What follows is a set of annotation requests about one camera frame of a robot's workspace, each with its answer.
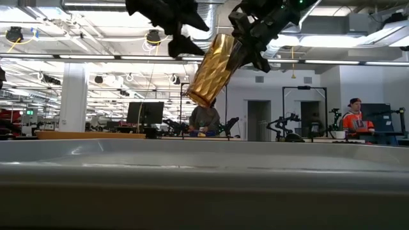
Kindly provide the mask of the black computer monitor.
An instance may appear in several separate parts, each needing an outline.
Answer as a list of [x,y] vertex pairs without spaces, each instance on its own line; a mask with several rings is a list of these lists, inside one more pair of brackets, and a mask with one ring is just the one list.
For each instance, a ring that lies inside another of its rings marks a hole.
[[130,102],[127,123],[151,125],[161,124],[164,102]]

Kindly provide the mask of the black background rig frame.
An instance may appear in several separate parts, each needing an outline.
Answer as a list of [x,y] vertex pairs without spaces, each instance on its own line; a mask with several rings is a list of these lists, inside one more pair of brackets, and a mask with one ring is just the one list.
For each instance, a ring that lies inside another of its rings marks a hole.
[[312,87],[312,86],[283,86],[282,87],[282,116],[286,116],[286,111],[285,111],[285,99],[287,97],[287,94],[285,93],[286,89],[297,89],[297,90],[315,90],[318,93],[321,94],[319,91],[320,89],[323,90],[324,94],[321,94],[321,96],[325,99],[325,137],[329,137],[328,133],[328,93],[327,93],[327,88],[326,87]]

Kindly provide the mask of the amber faceted cup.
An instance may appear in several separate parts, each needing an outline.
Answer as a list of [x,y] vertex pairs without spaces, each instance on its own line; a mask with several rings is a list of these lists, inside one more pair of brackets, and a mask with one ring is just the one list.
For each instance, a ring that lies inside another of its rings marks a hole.
[[231,76],[240,67],[237,56],[242,43],[228,34],[218,34],[197,69],[185,94],[197,105],[210,107]]

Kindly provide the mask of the grey plastic tray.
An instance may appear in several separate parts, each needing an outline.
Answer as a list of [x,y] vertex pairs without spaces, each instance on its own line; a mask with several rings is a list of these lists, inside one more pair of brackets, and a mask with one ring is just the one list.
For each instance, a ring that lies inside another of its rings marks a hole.
[[409,230],[409,148],[0,141],[0,229]]

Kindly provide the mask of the person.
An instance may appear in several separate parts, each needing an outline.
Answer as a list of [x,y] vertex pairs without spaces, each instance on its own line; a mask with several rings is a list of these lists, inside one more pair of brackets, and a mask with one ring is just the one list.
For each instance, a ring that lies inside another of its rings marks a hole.
[[219,135],[220,116],[215,108],[216,99],[209,107],[196,106],[189,118],[189,135],[215,137]]
[[371,132],[375,131],[374,125],[371,121],[363,119],[363,113],[361,111],[361,99],[352,98],[348,105],[349,110],[343,116],[342,126],[343,130],[350,135],[355,135],[359,132]]

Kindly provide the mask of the white building column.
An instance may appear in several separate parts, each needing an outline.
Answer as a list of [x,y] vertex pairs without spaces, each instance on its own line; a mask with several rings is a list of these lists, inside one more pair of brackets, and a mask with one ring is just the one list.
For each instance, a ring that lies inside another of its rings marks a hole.
[[86,64],[65,63],[59,113],[60,132],[84,132],[89,72]]

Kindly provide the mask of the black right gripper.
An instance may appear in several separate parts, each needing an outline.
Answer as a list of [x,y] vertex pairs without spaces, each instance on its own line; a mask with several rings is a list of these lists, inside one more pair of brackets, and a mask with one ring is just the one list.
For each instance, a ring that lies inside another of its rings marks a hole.
[[[228,19],[233,26],[232,36],[237,40],[248,40],[255,49],[266,50],[271,40],[289,24],[299,23],[298,0],[243,0],[242,12],[232,11]],[[254,18],[249,22],[248,16]],[[268,73],[271,70],[267,59],[260,52],[248,50],[242,65],[252,64],[255,69]]]

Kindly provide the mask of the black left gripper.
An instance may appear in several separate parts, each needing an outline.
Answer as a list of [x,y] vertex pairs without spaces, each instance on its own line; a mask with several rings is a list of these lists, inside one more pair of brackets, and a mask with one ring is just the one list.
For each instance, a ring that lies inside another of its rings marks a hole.
[[210,30],[197,13],[195,0],[125,0],[125,6],[130,16],[139,12],[151,21],[153,27],[159,26],[166,35],[174,35],[168,43],[168,54],[172,58],[180,54],[205,54],[190,37],[179,35],[182,25]]

